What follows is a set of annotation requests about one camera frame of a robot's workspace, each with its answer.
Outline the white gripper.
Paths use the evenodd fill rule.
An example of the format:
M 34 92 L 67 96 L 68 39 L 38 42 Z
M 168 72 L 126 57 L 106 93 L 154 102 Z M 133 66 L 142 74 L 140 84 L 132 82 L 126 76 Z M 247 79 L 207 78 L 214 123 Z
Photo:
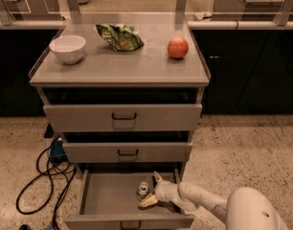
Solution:
M 157 183 L 154 193 L 147 195 L 140 203 L 139 206 L 146 208 L 155 205 L 158 200 L 164 202 L 173 202 L 177 204 L 181 201 L 178 193 L 178 185 L 169 181 L 163 180 L 158 172 L 153 173 L 155 182 Z

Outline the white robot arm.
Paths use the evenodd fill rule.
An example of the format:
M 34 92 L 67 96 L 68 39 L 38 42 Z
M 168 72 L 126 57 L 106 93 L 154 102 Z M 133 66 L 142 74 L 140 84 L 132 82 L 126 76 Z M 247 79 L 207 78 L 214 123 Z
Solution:
M 190 181 L 172 183 L 158 172 L 153 174 L 155 188 L 146 182 L 137 188 L 139 206 L 146 208 L 157 202 L 172 202 L 178 208 L 193 212 L 199 206 L 222 221 L 226 230 L 288 230 L 273 204 L 260 191 L 241 187 L 227 199 L 215 195 Z

